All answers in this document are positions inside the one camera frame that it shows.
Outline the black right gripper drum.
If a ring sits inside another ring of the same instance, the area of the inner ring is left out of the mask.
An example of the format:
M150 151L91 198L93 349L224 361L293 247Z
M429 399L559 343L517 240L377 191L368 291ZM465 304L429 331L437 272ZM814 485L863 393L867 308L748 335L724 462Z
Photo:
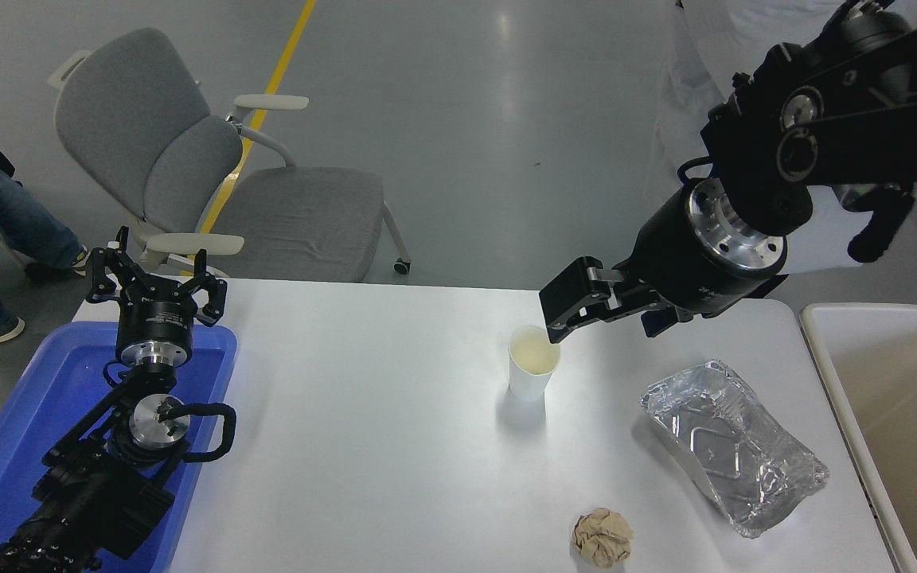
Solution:
M778 274L778 237L742 221L720 186L685 186L643 225L627 268L677 308L713 317Z

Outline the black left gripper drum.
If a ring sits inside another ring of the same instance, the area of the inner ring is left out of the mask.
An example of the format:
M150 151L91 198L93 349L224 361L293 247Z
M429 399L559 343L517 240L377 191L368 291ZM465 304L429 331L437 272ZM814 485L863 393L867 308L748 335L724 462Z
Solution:
M196 302L192 298L155 300L127 289L120 295L119 309L117 349L150 341L192 348L196 315Z

